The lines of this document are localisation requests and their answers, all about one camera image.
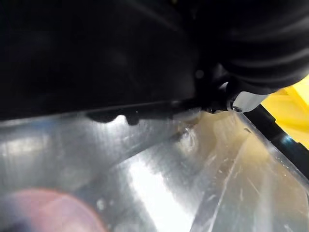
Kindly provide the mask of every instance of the scratch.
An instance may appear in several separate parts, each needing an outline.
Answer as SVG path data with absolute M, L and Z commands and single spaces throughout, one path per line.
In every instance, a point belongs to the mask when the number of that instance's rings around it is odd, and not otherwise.
M 243 191 L 242 191 L 242 188 L 240 189 L 240 201 L 243 201 Z
M 226 189 L 227 189 L 227 183 L 228 183 L 228 181 L 230 180 L 230 178 L 231 178 L 231 176 L 232 176 L 233 170 L 235 169 L 235 166 L 236 166 L 238 157 L 239 157 L 239 156 L 236 157 L 236 159 L 235 159 L 235 161 L 234 161 L 234 163 L 233 163 L 233 166 L 231 167 L 230 172 L 229 172 L 227 178 L 226 178 L 225 181 L 224 181 L 224 186 L 223 186 L 223 189 L 222 189 L 222 193 L 221 193 L 220 199 L 219 199 L 219 201 L 218 201 L 218 204 L 217 204 L 217 206 L 216 206 L 216 209 L 215 209 L 215 211 L 214 211 L 214 214 L 213 214 L 213 217 L 212 217 L 212 221 L 211 221 L 211 225 L 210 225 L 210 227 L 209 227 L 209 229 L 208 229 L 208 232 L 212 232 L 212 230 L 213 230 L 214 224 L 215 224 L 215 222 L 216 222 L 216 218 L 217 218 L 218 213 L 219 213 L 219 209 L 220 209 L 221 203 L 222 203 L 222 201 L 223 201 L 223 197 L 224 197 L 225 192 L 226 192 Z
M 211 157 L 211 158 L 206 162 L 206 164 L 207 164 L 208 166 L 211 165 L 211 163 L 212 163 L 216 158 L 217 158 L 217 154 L 214 155 L 213 157 Z
M 254 188 L 254 190 L 256 191 L 256 193 L 257 193 L 258 195 L 261 195 L 260 192 L 259 192 L 259 190 L 257 190 L 256 186 L 252 183 L 252 181 L 251 181 L 249 178 L 247 178 L 247 180 L 249 181 L 249 183 L 250 183 L 250 185 L 252 186 L 252 188 Z
M 238 176 L 238 174 L 241 172 L 241 167 L 239 167 L 238 171 L 234 175 L 234 179 Z
M 206 202 L 210 202 L 213 198 L 215 198 L 216 197 L 216 195 L 215 194 L 213 194 L 213 195 L 211 195 L 208 199 L 207 199 L 207 201 Z
M 285 224 L 284 228 L 286 229 L 287 232 L 293 232 L 293 230 L 289 227 L 288 224 Z

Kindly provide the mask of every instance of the yellow object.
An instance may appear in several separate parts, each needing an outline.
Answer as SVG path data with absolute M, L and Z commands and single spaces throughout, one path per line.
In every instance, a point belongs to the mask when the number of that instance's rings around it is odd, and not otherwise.
M 271 94 L 262 105 L 288 135 L 309 149 L 309 75 Z

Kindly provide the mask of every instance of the screw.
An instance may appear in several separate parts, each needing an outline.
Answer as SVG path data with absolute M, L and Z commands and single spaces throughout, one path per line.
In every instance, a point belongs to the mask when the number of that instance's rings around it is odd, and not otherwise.
M 235 112 L 237 112 L 237 113 L 241 113 L 241 112 L 242 112 L 242 109 L 240 109 L 240 108 L 238 108 L 238 107 L 236 107 L 236 106 L 233 106 L 233 107 L 232 107 L 232 110 L 235 111 Z

